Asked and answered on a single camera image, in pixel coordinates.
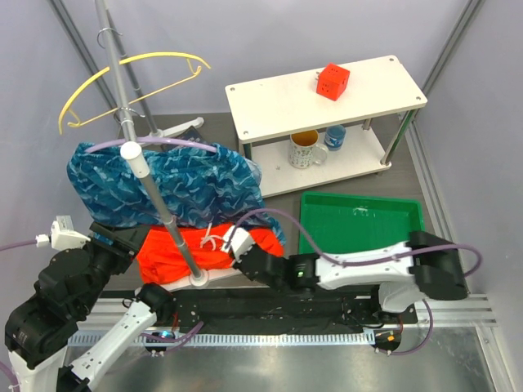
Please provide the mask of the orange shorts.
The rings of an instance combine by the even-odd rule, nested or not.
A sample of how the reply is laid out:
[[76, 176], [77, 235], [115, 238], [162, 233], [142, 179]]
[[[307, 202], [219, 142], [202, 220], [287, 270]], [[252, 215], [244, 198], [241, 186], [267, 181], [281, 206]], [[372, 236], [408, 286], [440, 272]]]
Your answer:
[[[221, 250], [223, 238], [231, 227], [231, 223], [226, 223], [209, 225], [206, 229], [181, 229], [198, 267], [203, 270], [225, 270], [231, 267], [232, 258]], [[254, 228], [249, 233], [264, 251], [274, 256], [284, 254], [283, 245], [270, 229]], [[190, 275], [190, 269], [170, 234], [160, 226], [151, 227], [137, 255], [137, 262], [144, 283], [174, 283]]]

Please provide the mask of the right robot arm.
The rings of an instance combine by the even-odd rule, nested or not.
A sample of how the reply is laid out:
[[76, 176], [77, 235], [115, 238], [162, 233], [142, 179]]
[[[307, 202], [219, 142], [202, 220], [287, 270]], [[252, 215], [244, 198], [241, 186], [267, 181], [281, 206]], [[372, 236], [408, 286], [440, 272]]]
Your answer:
[[234, 268], [249, 280], [287, 295], [375, 285], [377, 297], [369, 302], [369, 312], [380, 323], [420, 300], [460, 301], [468, 296], [457, 245], [424, 231], [371, 251], [289, 257], [270, 254], [243, 232], [231, 239], [230, 252]]

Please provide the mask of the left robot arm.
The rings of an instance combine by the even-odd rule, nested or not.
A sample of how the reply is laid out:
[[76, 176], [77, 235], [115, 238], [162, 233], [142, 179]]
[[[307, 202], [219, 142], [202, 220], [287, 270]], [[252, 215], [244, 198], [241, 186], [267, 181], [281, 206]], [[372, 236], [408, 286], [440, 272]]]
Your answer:
[[122, 318], [84, 355], [64, 364], [70, 337], [87, 320], [110, 278], [127, 271], [150, 227], [92, 223], [92, 235], [56, 246], [35, 293], [13, 310], [5, 344], [20, 391], [93, 391], [126, 348], [148, 327], [168, 324], [174, 296], [146, 283]]

